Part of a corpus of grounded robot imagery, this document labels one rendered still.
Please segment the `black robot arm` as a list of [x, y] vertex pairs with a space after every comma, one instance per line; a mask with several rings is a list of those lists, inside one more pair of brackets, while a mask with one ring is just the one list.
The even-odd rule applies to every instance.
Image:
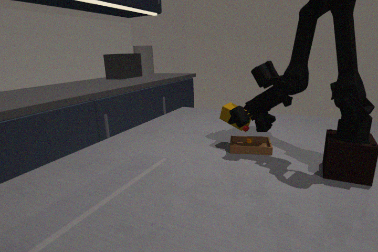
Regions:
[[341, 111], [337, 136], [342, 142], [370, 144], [369, 135], [375, 106], [367, 99], [363, 81], [358, 72], [354, 32], [354, 6], [356, 0], [310, 0], [299, 12], [299, 21], [292, 55], [284, 75], [279, 76], [273, 63], [267, 61], [252, 69], [258, 86], [268, 88], [262, 92], [266, 106], [273, 108], [283, 103], [292, 104], [293, 97], [307, 89], [309, 82], [308, 58], [317, 19], [331, 11], [334, 23], [338, 78], [331, 83], [334, 104]]

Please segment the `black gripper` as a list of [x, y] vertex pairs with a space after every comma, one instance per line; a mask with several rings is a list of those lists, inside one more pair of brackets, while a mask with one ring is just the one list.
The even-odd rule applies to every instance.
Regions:
[[[262, 94], [262, 93], [261, 93]], [[243, 127], [247, 123], [249, 123], [251, 116], [255, 116], [257, 114], [265, 113], [268, 111], [268, 106], [265, 105], [263, 102], [261, 94], [255, 96], [252, 100], [246, 102], [245, 106], [237, 106], [229, 111], [231, 118], [229, 119], [229, 124], [237, 124], [239, 128]], [[245, 111], [246, 110], [246, 111]], [[249, 114], [248, 114], [249, 113]]]

